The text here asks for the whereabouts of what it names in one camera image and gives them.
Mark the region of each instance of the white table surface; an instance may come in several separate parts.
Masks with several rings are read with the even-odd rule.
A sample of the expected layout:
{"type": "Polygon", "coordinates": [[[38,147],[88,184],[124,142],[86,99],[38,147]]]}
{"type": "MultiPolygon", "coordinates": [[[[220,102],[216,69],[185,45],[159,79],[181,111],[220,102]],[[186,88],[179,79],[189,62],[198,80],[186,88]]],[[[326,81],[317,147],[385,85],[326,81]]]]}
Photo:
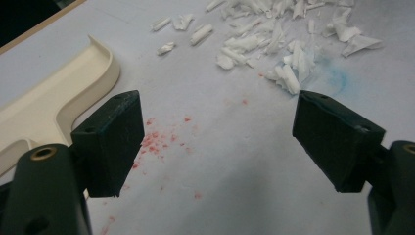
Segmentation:
{"type": "MultiPolygon", "coordinates": [[[[371,234],[370,185],[360,194],[337,193],[292,137],[297,96],[259,76],[282,53],[255,69],[219,68],[215,56],[231,21],[217,9],[205,13],[208,2],[88,0],[0,56],[0,105],[75,56],[91,34],[114,52],[121,76],[75,126],[111,96],[137,89],[146,133],[160,141],[159,153],[142,148],[147,153],[137,156],[119,198],[88,200],[94,234],[371,234]],[[188,13],[196,19],[187,32],[171,25],[150,32],[155,20],[188,13]],[[191,47],[200,24],[212,24],[214,33],[191,47]],[[177,48],[158,57],[168,41],[177,48]]],[[[319,10],[307,15],[316,19],[317,32],[334,7],[320,10],[321,20],[319,10]]],[[[324,63],[304,86],[379,124],[387,131],[386,147],[415,140],[414,10],[412,0],[356,0],[350,22],[385,47],[344,59],[336,36],[316,35],[326,48],[324,63]]],[[[287,16],[288,40],[308,41],[306,20],[287,16]]]]}

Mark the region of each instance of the hole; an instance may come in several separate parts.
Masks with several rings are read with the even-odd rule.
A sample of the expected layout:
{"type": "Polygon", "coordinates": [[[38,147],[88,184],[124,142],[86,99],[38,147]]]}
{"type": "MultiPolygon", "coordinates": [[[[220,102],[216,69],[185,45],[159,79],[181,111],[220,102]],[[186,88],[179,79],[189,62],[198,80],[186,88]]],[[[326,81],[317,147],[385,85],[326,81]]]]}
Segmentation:
{"type": "Polygon", "coordinates": [[[88,128],[86,128],[86,129],[85,129],[85,132],[86,132],[86,133],[92,133],[92,132],[94,132],[94,131],[95,131],[95,127],[93,127],[93,126],[88,127],[88,128]]]}
{"type": "Polygon", "coordinates": [[[355,128],[357,130],[360,130],[360,131],[364,132],[364,133],[367,133],[367,132],[371,131],[371,128],[367,125],[357,125],[355,128]]]}
{"type": "Polygon", "coordinates": [[[414,145],[414,144],[408,144],[408,145],[405,145],[405,146],[403,146],[403,148],[404,148],[407,152],[409,152],[409,153],[411,153],[411,154],[415,155],[415,145],[414,145]]]}
{"type": "Polygon", "coordinates": [[[33,219],[24,230],[25,234],[36,235],[45,231],[49,226],[49,221],[44,216],[33,219]]]}
{"type": "Polygon", "coordinates": [[[57,148],[55,147],[45,147],[38,149],[36,152],[34,152],[30,158],[33,161],[43,161],[46,159],[49,159],[50,157],[54,156],[57,152],[57,148]]]}

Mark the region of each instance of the cream plastic tray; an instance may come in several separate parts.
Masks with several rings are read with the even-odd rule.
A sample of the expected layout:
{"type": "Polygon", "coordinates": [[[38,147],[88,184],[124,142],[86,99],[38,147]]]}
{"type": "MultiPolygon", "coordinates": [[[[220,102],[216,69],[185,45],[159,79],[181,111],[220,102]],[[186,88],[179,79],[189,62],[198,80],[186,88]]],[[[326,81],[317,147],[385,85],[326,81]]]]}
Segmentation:
{"type": "Polygon", "coordinates": [[[0,110],[0,175],[32,148],[70,145],[75,119],[115,85],[120,67],[113,53],[89,39],[70,62],[0,110]]]}

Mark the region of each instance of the beige plastic part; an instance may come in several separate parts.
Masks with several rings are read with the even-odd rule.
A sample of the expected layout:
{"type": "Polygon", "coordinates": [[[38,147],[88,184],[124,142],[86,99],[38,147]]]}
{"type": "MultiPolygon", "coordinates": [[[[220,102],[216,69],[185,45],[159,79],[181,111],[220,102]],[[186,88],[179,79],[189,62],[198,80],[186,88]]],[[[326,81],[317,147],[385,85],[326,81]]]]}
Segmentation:
{"type": "Polygon", "coordinates": [[[28,150],[44,144],[71,144],[75,119],[107,94],[120,67],[113,53],[89,36],[81,53],[0,110],[0,175],[28,150]]]}

